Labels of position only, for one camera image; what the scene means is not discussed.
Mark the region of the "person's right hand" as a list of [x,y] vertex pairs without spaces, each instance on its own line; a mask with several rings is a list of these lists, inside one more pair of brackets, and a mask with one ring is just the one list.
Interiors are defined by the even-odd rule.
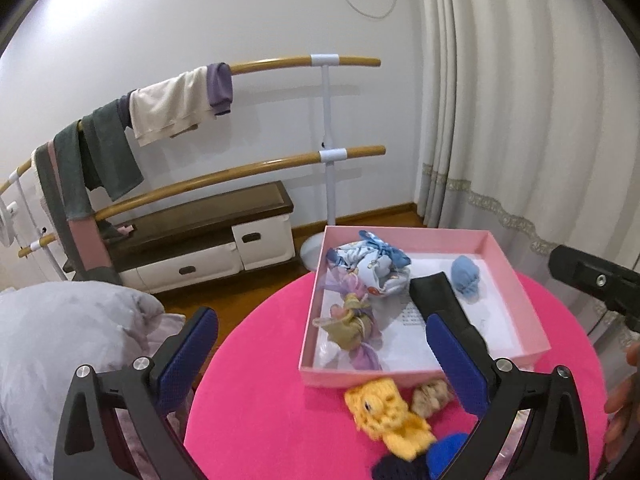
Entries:
[[625,378],[608,396],[604,404],[605,413],[613,418],[604,434],[604,456],[608,462],[615,460],[624,443],[624,430],[632,418],[639,418],[639,411],[634,404],[634,388],[637,379],[634,376]]

